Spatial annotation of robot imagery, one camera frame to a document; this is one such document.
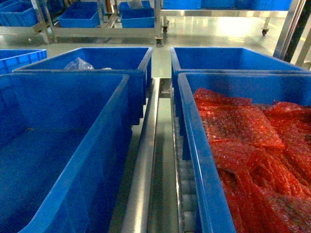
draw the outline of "metal shelf rack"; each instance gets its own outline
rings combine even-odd
[[[269,30],[270,18],[286,18],[283,30],[278,42],[277,50],[284,47],[289,37],[292,35],[293,27],[296,26],[302,8],[306,0],[293,0],[289,11],[252,11],[252,10],[162,10],[161,0],[155,2],[155,27],[154,28],[116,28],[118,22],[118,5],[116,0],[111,1],[113,13],[109,15],[109,20],[104,22],[102,6],[106,8],[104,0],[97,0],[101,24],[98,28],[61,28],[58,22],[53,23],[46,4],[44,9],[47,15],[47,22],[43,18],[38,0],[32,0],[36,11],[38,24],[33,27],[0,27],[0,35],[24,35],[35,36],[41,33],[46,43],[57,42],[58,37],[106,37],[106,38],[150,38],[156,40],[158,47],[162,46],[162,29],[166,34],[168,28],[167,17],[265,17],[262,35],[265,36]]]
[[[26,36],[28,38],[42,34],[44,41],[49,44],[54,38],[53,35],[49,34],[48,27],[51,26],[49,20],[45,21],[43,13],[38,0],[31,0],[33,8],[35,10],[38,23],[32,27],[5,27],[0,26],[0,35],[16,35],[16,36]],[[48,8],[46,4],[44,5],[45,11],[48,13]]]
[[[155,27],[154,28],[115,28],[115,23],[119,20],[118,7],[114,2],[112,3],[112,9],[114,12],[110,14],[108,22],[104,22],[102,14],[102,6],[105,7],[104,0],[97,0],[98,12],[101,19],[100,27],[98,28],[61,28],[59,24],[53,24],[49,20],[49,24],[52,25],[52,36],[57,42],[58,37],[108,37],[108,38],[150,38],[156,39],[157,45],[162,46],[162,32],[161,32],[161,17],[160,17],[160,0],[155,0]]]

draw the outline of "metal post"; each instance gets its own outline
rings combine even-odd
[[[284,60],[306,0],[292,0],[273,56]]]
[[[270,22],[270,18],[266,18],[266,21],[263,26],[264,30],[269,30],[269,22]]]
[[[299,56],[297,58],[296,66],[302,67],[302,65],[305,62],[305,59],[306,59],[306,56],[307,56],[307,54],[309,52],[310,47],[311,47],[311,29],[310,29],[310,31],[308,33],[308,36],[306,38],[305,43],[302,46],[301,52],[300,52],[300,54],[299,54]]]
[[[160,79],[153,79],[121,233],[146,233],[147,231],[159,90]]]
[[[47,0],[44,1],[44,10],[45,10],[45,14],[47,15],[47,18],[48,18],[48,26],[51,29],[52,38],[53,38],[54,42],[57,43],[58,41],[57,41],[57,37],[55,36],[55,33],[54,33],[54,25],[53,25],[53,21],[51,19],[51,15],[50,15],[50,12],[49,12],[49,9],[47,6]]]
[[[302,36],[302,33],[303,33],[303,31],[307,25],[310,13],[311,13],[311,0],[307,0],[305,3],[305,6],[301,12],[301,15],[300,15],[300,18],[298,20],[298,24],[295,28],[291,42],[290,42],[288,49],[286,51],[284,61],[291,62],[291,60],[294,56],[295,50],[296,50],[298,43],[300,41],[300,38]]]
[[[162,46],[161,0],[155,0],[155,38],[156,45]]]
[[[101,0],[97,0],[97,10],[99,14],[99,19],[101,20],[101,27],[104,27],[104,16],[103,16],[103,10],[102,7],[105,8],[105,4]]]
[[[33,8],[35,10],[35,13],[37,15],[37,19],[38,19],[41,31],[43,33],[42,35],[43,35],[44,41],[47,44],[49,44],[51,42],[51,40],[50,40],[50,36],[49,36],[47,25],[45,23],[45,20],[44,20],[43,14],[42,14],[40,3],[39,3],[38,0],[31,0],[31,3],[32,3]]]

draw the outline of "empty blue bin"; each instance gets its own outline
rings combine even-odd
[[[141,1],[142,6],[144,8],[151,8],[150,2],[149,1]],[[130,6],[128,5],[128,2],[120,2],[119,4],[119,12],[120,15],[122,15],[123,11],[131,10]]]
[[[194,101],[198,88],[229,97],[252,98],[253,103],[272,104],[274,100],[311,105],[311,75],[298,74],[180,74],[182,118],[197,187],[198,209],[204,233],[235,233],[225,194]]]
[[[131,10],[127,2],[121,2],[119,11],[124,28],[154,28],[155,11],[149,1],[141,1],[144,9]]]
[[[154,28],[155,10],[143,8],[123,11],[121,23],[123,28]]]
[[[236,0],[202,0],[201,6],[207,9],[233,9],[236,7]]]
[[[0,9],[0,24],[6,27],[31,27],[38,22],[33,6],[16,2]]]
[[[62,28],[96,28],[100,25],[97,2],[75,2],[58,17]]]
[[[171,48],[174,100],[180,98],[178,74],[183,72],[208,73],[284,73],[304,72],[301,67],[245,48]]]
[[[132,135],[129,77],[0,77],[0,232],[108,232]]]
[[[0,74],[47,58],[46,50],[0,50]]]
[[[292,0],[237,0],[240,10],[288,11]]]
[[[133,124],[138,125],[139,118],[143,117],[146,89],[151,83],[151,55],[152,48],[148,47],[81,48],[19,68],[14,72],[128,74],[131,77],[131,89],[134,90],[130,93],[130,117]],[[95,69],[64,70],[68,63],[78,57],[93,65]]]
[[[163,0],[163,9],[165,10],[199,10],[201,9],[201,0]]]

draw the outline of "metal rail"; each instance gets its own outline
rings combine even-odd
[[[292,0],[273,56],[284,60],[306,0]]]
[[[122,233],[145,233],[147,231],[160,79],[153,79],[151,90],[142,125],[132,185],[122,224]]]
[[[161,10],[161,16],[181,17],[270,17],[285,18],[287,11],[250,10]]]

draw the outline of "shelf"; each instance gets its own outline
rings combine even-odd
[[[161,10],[161,16],[286,18],[287,11],[204,10],[204,9],[203,10]]]

